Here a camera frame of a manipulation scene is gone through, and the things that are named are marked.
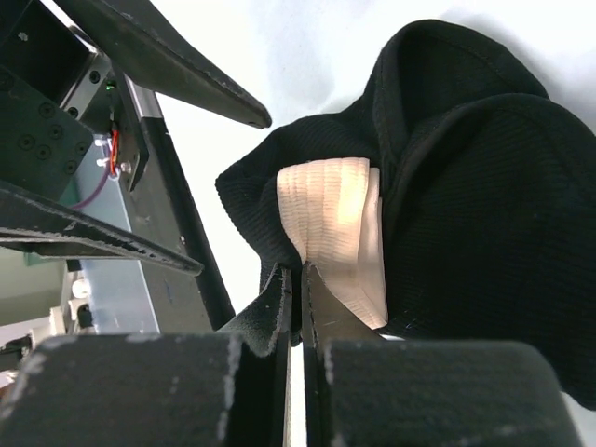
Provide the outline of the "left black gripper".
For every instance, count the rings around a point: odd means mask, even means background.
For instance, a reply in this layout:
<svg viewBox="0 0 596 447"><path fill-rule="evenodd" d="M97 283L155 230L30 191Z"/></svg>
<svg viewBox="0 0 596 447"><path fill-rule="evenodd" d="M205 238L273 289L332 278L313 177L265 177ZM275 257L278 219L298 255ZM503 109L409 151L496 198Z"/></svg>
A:
<svg viewBox="0 0 596 447"><path fill-rule="evenodd" d="M122 258L200 274L203 265L192 258L51 201L67 189L94 136L114 134L119 142L108 170L123 173L133 188L149 155L133 127L123 76L43 2L2 2L1 246L49 259Z"/></svg>

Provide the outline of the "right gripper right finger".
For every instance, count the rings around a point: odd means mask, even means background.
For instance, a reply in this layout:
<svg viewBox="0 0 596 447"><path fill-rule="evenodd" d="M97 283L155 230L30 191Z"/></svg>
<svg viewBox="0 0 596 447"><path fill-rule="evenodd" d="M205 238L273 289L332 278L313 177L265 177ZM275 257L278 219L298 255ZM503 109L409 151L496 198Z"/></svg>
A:
<svg viewBox="0 0 596 447"><path fill-rule="evenodd" d="M531 346L388 341L302 274L311 446L577 446L545 359Z"/></svg>

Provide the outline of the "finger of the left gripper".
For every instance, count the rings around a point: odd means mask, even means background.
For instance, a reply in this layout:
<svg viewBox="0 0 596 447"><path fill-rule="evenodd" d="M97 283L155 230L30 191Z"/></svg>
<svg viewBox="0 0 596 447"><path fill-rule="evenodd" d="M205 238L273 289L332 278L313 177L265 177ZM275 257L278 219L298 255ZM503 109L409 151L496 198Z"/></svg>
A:
<svg viewBox="0 0 596 447"><path fill-rule="evenodd" d="M135 84L248 126L271 126L265 106L190 45L152 2L57 5Z"/></svg>

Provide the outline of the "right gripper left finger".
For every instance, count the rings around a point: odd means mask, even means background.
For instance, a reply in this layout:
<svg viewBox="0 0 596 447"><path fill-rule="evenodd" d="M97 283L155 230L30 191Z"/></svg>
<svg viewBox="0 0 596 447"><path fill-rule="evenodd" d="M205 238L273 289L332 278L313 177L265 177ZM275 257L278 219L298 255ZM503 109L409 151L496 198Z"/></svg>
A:
<svg viewBox="0 0 596 447"><path fill-rule="evenodd" d="M291 273L215 333L64 335L23 363L5 446L285 446Z"/></svg>

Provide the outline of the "black underwear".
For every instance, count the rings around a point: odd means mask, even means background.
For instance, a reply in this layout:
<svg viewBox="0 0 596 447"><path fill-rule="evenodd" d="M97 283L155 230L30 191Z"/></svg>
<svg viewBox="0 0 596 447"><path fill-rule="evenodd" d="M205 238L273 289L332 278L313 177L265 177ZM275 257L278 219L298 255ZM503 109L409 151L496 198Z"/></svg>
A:
<svg viewBox="0 0 596 447"><path fill-rule="evenodd" d="M513 339L595 406L595 137L505 47L408 24L337 114L274 130L216 188L264 262L297 265L274 177L362 156L381 173L389 322L402 338Z"/></svg>

